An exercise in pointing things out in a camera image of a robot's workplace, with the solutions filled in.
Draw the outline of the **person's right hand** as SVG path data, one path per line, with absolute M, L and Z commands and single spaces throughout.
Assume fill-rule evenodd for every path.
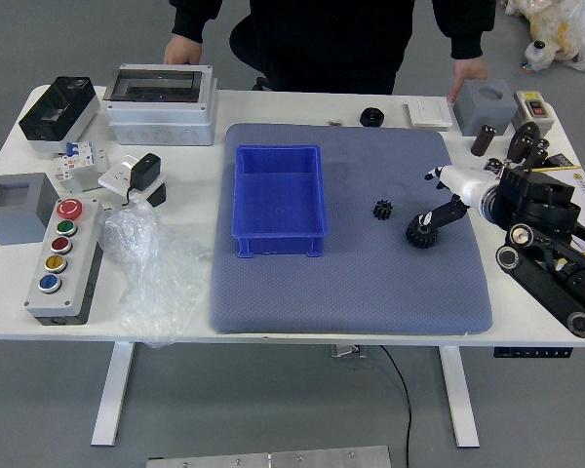
M 202 51 L 202 44 L 200 42 L 173 34 L 166 46 L 163 64 L 199 65 Z

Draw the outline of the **person's left hand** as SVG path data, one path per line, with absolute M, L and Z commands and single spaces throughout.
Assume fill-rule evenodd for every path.
M 453 61 L 454 80 L 447 95 L 448 103 L 455 103 L 463 85 L 468 80 L 486 80 L 488 67 L 484 57 L 455 59 Z

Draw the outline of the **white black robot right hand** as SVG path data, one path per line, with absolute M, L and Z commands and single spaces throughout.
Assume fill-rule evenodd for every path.
M 441 166 L 429 171 L 426 180 L 436 178 L 440 188 L 447 188 L 452 199 L 415 220 L 423 231 L 439 229 L 465 216 L 474 208 L 481 217 L 492 221 L 492 205 L 499 184 L 498 177 L 490 171 L 457 166 Z

